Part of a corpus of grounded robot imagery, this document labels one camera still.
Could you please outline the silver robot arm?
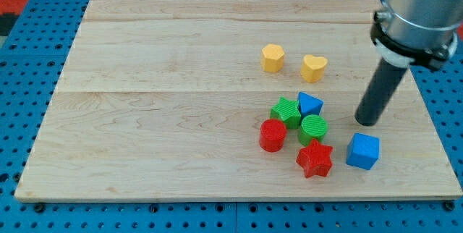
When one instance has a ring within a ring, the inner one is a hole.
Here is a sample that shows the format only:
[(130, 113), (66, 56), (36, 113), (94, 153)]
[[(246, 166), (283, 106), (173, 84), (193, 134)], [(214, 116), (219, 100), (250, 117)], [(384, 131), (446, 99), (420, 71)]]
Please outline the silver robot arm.
[(390, 65), (439, 70), (457, 48), (462, 0), (384, 0), (373, 14), (370, 37)]

